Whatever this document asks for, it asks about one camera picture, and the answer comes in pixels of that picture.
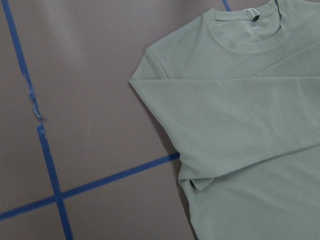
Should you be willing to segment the sage green long-sleeve shirt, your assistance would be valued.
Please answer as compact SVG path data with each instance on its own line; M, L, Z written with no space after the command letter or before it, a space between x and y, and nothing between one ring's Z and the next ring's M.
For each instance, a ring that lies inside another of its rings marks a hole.
M319 239L319 3L210 9L129 83L180 154L198 239Z

